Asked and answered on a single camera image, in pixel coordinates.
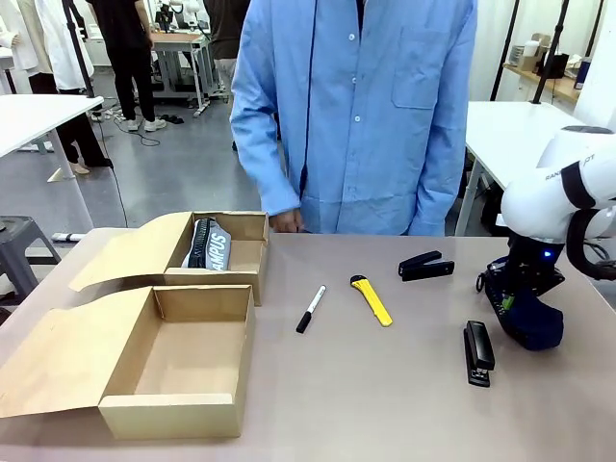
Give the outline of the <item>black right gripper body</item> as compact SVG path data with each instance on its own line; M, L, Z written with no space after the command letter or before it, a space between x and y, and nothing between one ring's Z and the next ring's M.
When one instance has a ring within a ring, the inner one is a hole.
M511 284L537 284L537 273L555 268L562 244L512 234L508 240L507 275Z

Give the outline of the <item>person's right hand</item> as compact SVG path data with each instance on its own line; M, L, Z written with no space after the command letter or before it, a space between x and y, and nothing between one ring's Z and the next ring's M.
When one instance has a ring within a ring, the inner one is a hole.
M269 226L276 233L300 233L304 230L303 219L298 208L271 216Z

